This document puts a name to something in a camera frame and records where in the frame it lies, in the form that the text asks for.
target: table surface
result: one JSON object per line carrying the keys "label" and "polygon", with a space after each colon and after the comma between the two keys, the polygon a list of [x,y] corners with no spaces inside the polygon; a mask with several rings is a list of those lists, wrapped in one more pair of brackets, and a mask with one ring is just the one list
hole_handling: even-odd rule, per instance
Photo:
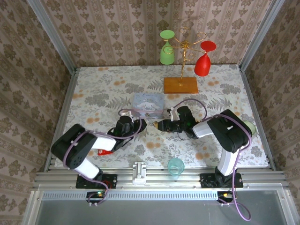
{"label": "table surface", "polygon": [[[86,129],[107,132],[119,119],[118,110],[132,106],[134,93],[163,93],[164,77],[180,76],[181,66],[82,67],[67,116],[64,132],[79,123]],[[184,76],[195,77],[194,66],[185,66]],[[210,74],[197,77],[199,94],[165,94],[166,108],[186,98],[196,98],[207,107],[208,116],[230,109],[242,120],[255,124],[250,103],[237,65],[212,65]],[[204,109],[196,101],[187,101],[196,120]],[[155,119],[146,119],[147,128],[113,154],[98,156],[91,150],[88,159],[103,167],[132,167],[143,161],[148,166],[167,166],[171,158],[180,158],[185,167],[217,166],[222,147],[215,136],[187,139],[184,133],[161,132],[153,126]],[[56,160],[56,167],[62,162]],[[259,134],[252,146],[241,154],[238,167],[267,167],[268,162]]]}

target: wall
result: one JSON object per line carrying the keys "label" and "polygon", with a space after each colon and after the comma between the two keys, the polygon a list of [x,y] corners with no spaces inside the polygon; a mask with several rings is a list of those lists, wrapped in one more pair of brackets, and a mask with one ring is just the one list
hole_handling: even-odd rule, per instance
{"label": "wall", "polygon": [[[192,29],[191,41],[202,31],[217,44],[212,63],[239,63],[270,2],[42,0],[77,67],[157,65],[164,45],[159,33],[173,30],[180,37],[182,26]],[[177,51],[176,64],[180,58]]]}
{"label": "wall", "polygon": [[246,69],[278,169],[300,212],[300,1],[286,0]]}
{"label": "wall", "polygon": [[20,224],[70,74],[25,0],[0,1],[0,224]]}

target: glass cup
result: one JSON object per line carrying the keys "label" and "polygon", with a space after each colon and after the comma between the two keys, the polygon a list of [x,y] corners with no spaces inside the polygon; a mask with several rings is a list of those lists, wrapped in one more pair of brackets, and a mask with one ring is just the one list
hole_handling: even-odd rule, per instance
{"label": "glass cup", "polygon": [[180,160],[179,158],[170,159],[170,161],[168,162],[168,171],[172,176],[179,176],[180,174],[182,174],[183,170],[184,163],[182,160]]}

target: white bracket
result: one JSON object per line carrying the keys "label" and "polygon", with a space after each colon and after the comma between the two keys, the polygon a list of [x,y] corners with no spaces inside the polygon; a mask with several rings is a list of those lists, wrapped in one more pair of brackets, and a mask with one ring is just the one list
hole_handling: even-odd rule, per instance
{"label": "white bracket", "polygon": [[132,183],[134,185],[146,184],[146,165],[144,162],[135,162],[133,165]]}

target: purple cable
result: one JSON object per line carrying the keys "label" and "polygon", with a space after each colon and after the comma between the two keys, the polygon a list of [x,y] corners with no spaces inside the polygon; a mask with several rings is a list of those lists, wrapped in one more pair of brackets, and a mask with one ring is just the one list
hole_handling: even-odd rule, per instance
{"label": "purple cable", "polygon": [[[108,134],[105,134],[105,133],[99,132],[99,131],[85,130],[84,132],[82,132],[81,134],[79,134],[79,135],[75,138],[75,140],[70,144],[70,146],[69,146],[69,148],[67,149],[67,151],[66,151],[66,153],[65,153],[65,155],[64,155],[64,158],[63,158],[63,160],[62,160],[63,166],[64,166],[64,167],[68,167],[68,166],[66,165],[67,157],[68,157],[68,155],[69,155],[71,149],[75,146],[75,144],[78,142],[78,140],[79,140],[80,138],[82,138],[83,135],[85,135],[85,134],[87,134],[87,133],[90,133],[90,134],[97,134],[97,135],[107,136],[107,137],[116,138],[116,139],[128,139],[128,138],[133,137],[133,136],[135,136],[136,134],[138,134],[139,131],[140,131],[141,128],[142,128],[142,120],[141,120],[140,117],[138,117],[138,118],[139,118],[139,120],[140,120],[140,126],[139,126],[138,130],[137,130],[134,134],[132,134],[132,135],[130,135],[130,136],[127,136],[127,137],[116,137],[116,136],[108,135]],[[90,179],[90,178],[88,178],[88,177],[86,177],[86,176],[84,176],[84,175],[82,175],[82,174],[79,174],[79,175],[80,175],[81,177],[83,177],[84,179],[86,179],[87,181],[94,182],[94,183],[98,183],[98,184],[101,184],[101,185],[103,185],[103,186],[105,187],[105,195],[104,195],[104,197],[103,197],[99,202],[97,202],[97,204],[101,204],[101,203],[103,202],[103,200],[106,198],[106,194],[107,194],[107,192],[108,192],[108,186],[107,186],[105,183],[101,182],[101,181],[98,181],[98,180],[92,180],[92,179]]]}
{"label": "purple cable", "polygon": [[207,117],[207,109],[206,109],[205,105],[204,105],[201,101],[199,101],[198,99],[195,99],[195,98],[187,98],[187,99],[184,99],[184,100],[182,100],[181,102],[179,102],[176,106],[174,106],[173,108],[175,109],[175,108],[176,108],[177,106],[179,106],[181,103],[186,102],[186,101],[190,101],[190,100],[196,101],[196,102],[200,103],[200,104],[203,106],[203,108],[204,108],[204,110],[205,110],[205,116],[203,117],[202,120],[204,120],[204,119]]}
{"label": "purple cable", "polygon": [[[241,149],[236,157],[236,160],[235,160],[235,163],[234,163],[234,166],[233,166],[233,174],[232,174],[232,195],[233,195],[233,201],[234,202],[231,202],[231,204],[235,204],[235,207],[236,207],[236,210],[238,211],[240,217],[242,217],[243,220],[249,222],[251,220],[251,213],[250,211],[247,209],[247,207],[241,203],[238,203],[236,202],[236,199],[235,199],[235,191],[234,191],[234,178],[235,178],[235,173],[236,173],[236,165],[238,164],[238,161],[239,161],[239,158],[240,158],[240,153],[243,152],[244,150],[246,150],[251,144],[252,144],[252,139],[251,139],[251,135],[249,134],[249,132],[238,122],[236,121],[235,119],[229,117],[229,116],[226,116],[226,115],[222,115],[222,114],[217,114],[217,115],[214,115],[214,117],[217,117],[217,116],[221,116],[223,118],[226,118],[230,121],[232,121],[233,123],[235,123],[239,128],[242,129],[242,131],[247,135],[248,139],[249,139],[249,142],[248,142],[248,145]],[[242,206],[249,214],[249,218],[245,218],[243,216],[243,214],[241,213],[240,209],[239,209],[239,205]]]}

